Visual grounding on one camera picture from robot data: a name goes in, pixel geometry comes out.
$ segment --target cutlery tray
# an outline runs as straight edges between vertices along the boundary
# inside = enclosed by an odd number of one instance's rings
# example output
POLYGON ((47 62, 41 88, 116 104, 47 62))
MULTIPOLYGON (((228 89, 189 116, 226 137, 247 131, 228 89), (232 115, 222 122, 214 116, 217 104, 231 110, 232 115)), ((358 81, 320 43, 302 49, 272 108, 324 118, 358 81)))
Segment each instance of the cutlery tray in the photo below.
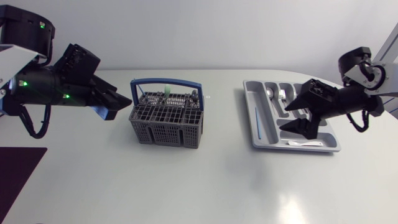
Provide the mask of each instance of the cutlery tray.
POLYGON ((306 139, 300 134, 279 129, 283 124, 297 118, 310 118, 310 112, 307 109, 285 110, 285 107, 300 93, 301 86, 302 84, 291 82, 243 81, 254 147, 318 152, 340 151, 340 144, 326 120, 322 120, 319 125, 318 137, 311 140, 306 139), (274 92, 272 99, 269 98, 266 88, 270 88, 274 92), (281 100, 280 90, 285 90, 286 100, 281 100), (323 143, 323 146, 291 146, 287 143, 288 141, 298 143, 319 141, 323 143))

